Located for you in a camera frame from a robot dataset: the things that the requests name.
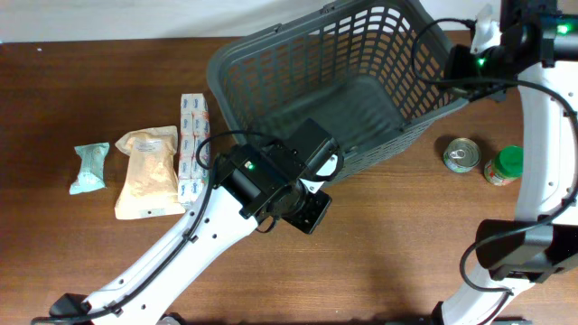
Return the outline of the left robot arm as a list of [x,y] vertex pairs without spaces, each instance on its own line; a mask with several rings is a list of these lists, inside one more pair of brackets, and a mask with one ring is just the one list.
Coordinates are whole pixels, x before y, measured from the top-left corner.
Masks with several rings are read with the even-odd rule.
[[338,141],[311,119],[285,139],[256,137],[216,156],[200,201],[117,279],[88,296],[63,294],[32,322],[168,324],[179,295],[267,218],[311,234],[331,205],[321,187],[344,162]]

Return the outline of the grey plastic shopping basket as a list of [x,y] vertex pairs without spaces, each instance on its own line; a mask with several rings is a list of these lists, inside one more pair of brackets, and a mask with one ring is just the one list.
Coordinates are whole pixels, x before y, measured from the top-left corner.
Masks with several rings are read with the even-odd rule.
[[417,1],[336,1],[222,47],[207,81],[239,143],[312,119],[339,142],[344,180],[466,105],[434,84],[451,47]]

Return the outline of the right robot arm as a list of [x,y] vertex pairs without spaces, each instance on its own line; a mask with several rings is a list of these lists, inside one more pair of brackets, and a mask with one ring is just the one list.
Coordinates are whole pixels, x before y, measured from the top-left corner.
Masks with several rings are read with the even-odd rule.
[[434,324],[489,324],[520,293],[577,265],[577,18],[554,1],[505,1],[480,14],[439,82],[469,99],[518,87],[523,173],[513,220],[480,223],[463,285]]

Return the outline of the jar with green lid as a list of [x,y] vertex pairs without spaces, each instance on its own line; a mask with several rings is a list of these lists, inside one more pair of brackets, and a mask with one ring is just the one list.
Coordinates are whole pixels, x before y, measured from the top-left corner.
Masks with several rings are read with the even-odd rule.
[[505,186],[519,179],[523,173],[524,151],[521,147],[507,146],[487,161],[484,177],[495,186]]

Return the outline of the small teal packet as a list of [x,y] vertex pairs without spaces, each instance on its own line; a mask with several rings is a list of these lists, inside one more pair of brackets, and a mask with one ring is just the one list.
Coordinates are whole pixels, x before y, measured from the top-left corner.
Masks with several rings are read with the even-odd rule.
[[85,144],[74,147],[81,163],[77,179],[70,185],[69,194],[76,195],[106,187],[104,164],[109,143]]

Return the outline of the tin can with pull tab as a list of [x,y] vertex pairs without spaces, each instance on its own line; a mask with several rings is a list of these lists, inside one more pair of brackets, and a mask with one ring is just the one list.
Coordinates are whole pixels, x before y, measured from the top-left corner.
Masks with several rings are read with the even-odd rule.
[[471,139],[452,140],[443,153],[443,162],[448,169],[465,173],[476,167],[481,158],[480,148]]

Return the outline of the beige powder food pouch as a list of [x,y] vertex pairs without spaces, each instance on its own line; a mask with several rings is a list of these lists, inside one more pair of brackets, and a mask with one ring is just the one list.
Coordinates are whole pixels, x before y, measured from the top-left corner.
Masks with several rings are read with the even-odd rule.
[[129,157],[126,179],[115,205],[119,220],[153,218],[185,212],[178,201],[173,157],[177,127],[150,127],[123,135],[116,148]]

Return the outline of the multipack of tissue packets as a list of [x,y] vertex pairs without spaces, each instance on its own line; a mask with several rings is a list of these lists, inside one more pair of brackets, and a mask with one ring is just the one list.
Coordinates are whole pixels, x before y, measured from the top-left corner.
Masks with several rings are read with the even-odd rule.
[[201,93],[182,94],[180,123],[180,153],[178,166],[178,201],[186,208],[201,196],[209,182],[209,171],[197,159],[208,164],[210,146],[198,146],[210,136],[210,119],[206,98]]

